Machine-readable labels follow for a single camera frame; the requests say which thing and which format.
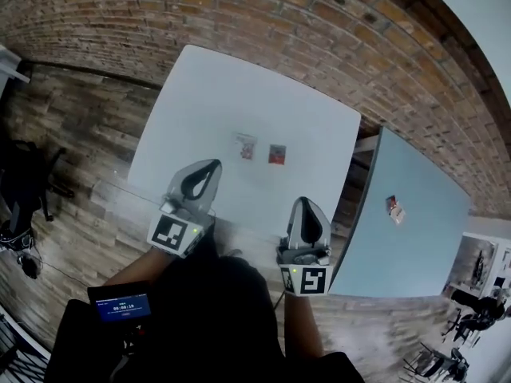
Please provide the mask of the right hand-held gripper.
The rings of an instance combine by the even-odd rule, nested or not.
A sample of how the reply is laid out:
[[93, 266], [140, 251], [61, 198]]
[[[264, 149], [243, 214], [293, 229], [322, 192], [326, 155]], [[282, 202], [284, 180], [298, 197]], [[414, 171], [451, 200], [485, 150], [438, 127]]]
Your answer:
[[324, 296], [331, 286], [331, 224], [321, 208], [304, 196], [291, 210], [287, 238], [276, 248], [284, 290], [293, 296]]

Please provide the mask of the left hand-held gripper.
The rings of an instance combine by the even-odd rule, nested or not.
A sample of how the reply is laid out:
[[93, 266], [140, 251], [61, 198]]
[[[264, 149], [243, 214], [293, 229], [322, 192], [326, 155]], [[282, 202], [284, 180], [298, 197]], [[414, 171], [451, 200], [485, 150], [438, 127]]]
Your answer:
[[170, 255], [188, 256], [206, 236], [214, 220], [207, 211], [212, 206], [222, 176], [218, 159], [201, 160], [175, 173], [167, 198], [153, 216], [147, 243]]

